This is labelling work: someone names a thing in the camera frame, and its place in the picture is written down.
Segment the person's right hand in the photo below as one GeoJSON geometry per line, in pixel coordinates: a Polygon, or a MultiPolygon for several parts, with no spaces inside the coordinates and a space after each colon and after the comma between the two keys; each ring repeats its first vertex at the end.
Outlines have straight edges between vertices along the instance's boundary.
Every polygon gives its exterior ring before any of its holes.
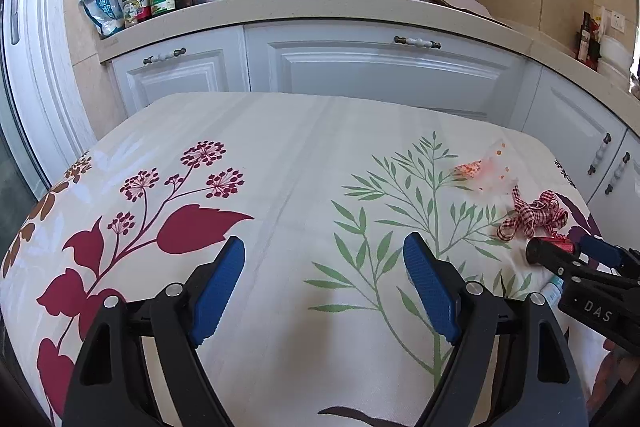
{"type": "Polygon", "coordinates": [[[603,349],[608,351],[608,354],[605,355],[600,365],[590,398],[587,401],[587,409],[590,413],[602,405],[616,381],[628,385],[639,368],[639,358],[617,347],[614,341],[605,340],[603,349]]]}

